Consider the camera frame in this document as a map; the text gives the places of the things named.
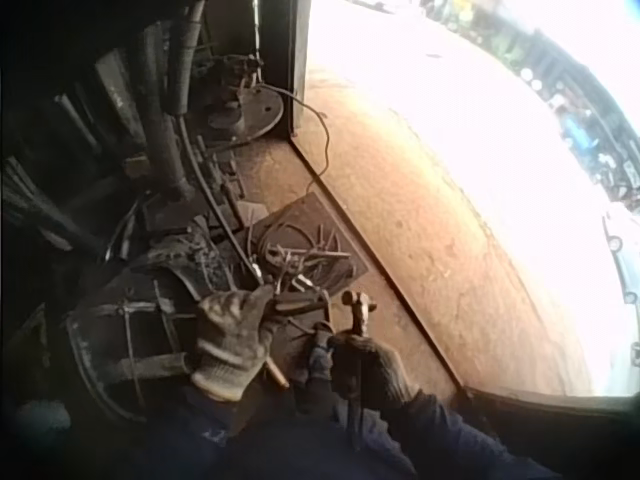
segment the vertical pipe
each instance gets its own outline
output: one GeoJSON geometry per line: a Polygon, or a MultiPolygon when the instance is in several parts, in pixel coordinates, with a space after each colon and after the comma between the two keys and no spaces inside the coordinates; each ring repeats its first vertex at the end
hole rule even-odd
{"type": "Polygon", "coordinates": [[[129,71],[140,121],[147,139],[149,163],[160,189],[172,200],[189,199],[193,188],[180,161],[176,134],[162,111],[162,78],[158,78],[159,25],[147,27],[128,47],[129,71]]]}
{"type": "Polygon", "coordinates": [[[204,4],[205,0],[198,0],[171,28],[166,108],[174,116],[184,115],[189,106],[191,64],[200,36],[204,4]]]}

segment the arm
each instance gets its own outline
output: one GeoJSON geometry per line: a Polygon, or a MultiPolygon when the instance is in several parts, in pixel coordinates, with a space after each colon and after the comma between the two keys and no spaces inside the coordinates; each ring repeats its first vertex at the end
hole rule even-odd
{"type": "Polygon", "coordinates": [[[434,395],[419,391],[402,407],[383,411],[382,418],[422,478],[560,478],[530,459],[514,457],[434,395]]]}
{"type": "Polygon", "coordinates": [[[498,442],[466,425],[433,395],[412,383],[395,350],[370,338],[333,337],[332,384],[347,398],[354,357],[362,365],[362,403],[381,412],[421,478],[557,478],[529,459],[518,459],[498,442]]]}
{"type": "Polygon", "coordinates": [[[265,362],[277,324],[261,321],[273,288],[213,294],[198,305],[199,367],[192,385],[149,421],[113,478],[202,478],[227,441],[237,402],[265,362]]]}

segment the blue sleeve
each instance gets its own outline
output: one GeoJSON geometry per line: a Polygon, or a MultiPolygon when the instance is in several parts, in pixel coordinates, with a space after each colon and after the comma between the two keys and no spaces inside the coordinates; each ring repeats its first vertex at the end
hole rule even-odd
{"type": "Polygon", "coordinates": [[[420,478],[561,478],[530,459],[511,455],[433,395],[420,392],[403,408],[384,412],[383,418],[420,478]]]}
{"type": "Polygon", "coordinates": [[[142,442],[126,452],[114,479],[203,478],[227,442],[234,404],[216,402],[188,386],[165,413],[149,420],[142,442]]]}

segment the cable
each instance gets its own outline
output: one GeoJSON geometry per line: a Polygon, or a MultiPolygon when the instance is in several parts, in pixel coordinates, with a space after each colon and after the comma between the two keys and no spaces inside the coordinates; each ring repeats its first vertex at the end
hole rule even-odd
{"type": "Polygon", "coordinates": [[[322,114],[320,112],[318,112],[315,108],[313,108],[310,105],[307,105],[306,103],[304,103],[302,100],[300,100],[298,97],[296,97],[293,93],[283,89],[283,88],[278,88],[278,87],[274,87],[272,85],[269,85],[267,83],[259,83],[258,85],[256,85],[257,87],[261,87],[261,88],[266,88],[267,90],[272,90],[274,92],[278,92],[281,93],[282,95],[286,95],[287,97],[291,98],[294,102],[296,102],[297,104],[301,105],[302,107],[306,108],[307,110],[311,111],[316,117],[318,117],[318,120],[320,121],[320,124],[322,125],[322,128],[324,129],[324,133],[327,136],[327,141],[324,144],[324,167],[322,168],[322,170],[320,170],[320,172],[318,173],[318,176],[315,178],[312,178],[311,181],[309,182],[309,185],[307,185],[306,188],[306,192],[309,193],[311,187],[313,186],[313,184],[320,179],[320,177],[322,177],[327,170],[329,170],[329,166],[330,166],[330,161],[329,161],[329,144],[331,143],[331,134],[329,133],[329,128],[327,127],[327,124],[324,121],[324,118],[322,118],[322,114]]]}

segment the hand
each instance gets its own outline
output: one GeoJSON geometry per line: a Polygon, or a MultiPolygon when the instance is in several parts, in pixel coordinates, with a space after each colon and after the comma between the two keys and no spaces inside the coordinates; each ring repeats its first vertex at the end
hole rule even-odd
{"type": "Polygon", "coordinates": [[[279,323],[262,321],[273,287],[214,293],[198,305],[200,367],[191,381],[216,400],[236,402],[256,376],[279,323]]]}
{"type": "Polygon", "coordinates": [[[371,338],[353,335],[348,331],[329,339],[333,348],[331,383],[333,390],[348,399],[355,390],[354,372],[361,364],[361,403],[371,410],[395,409],[410,402],[418,394],[418,386],[405,373],[398,352],[371,338]]]}

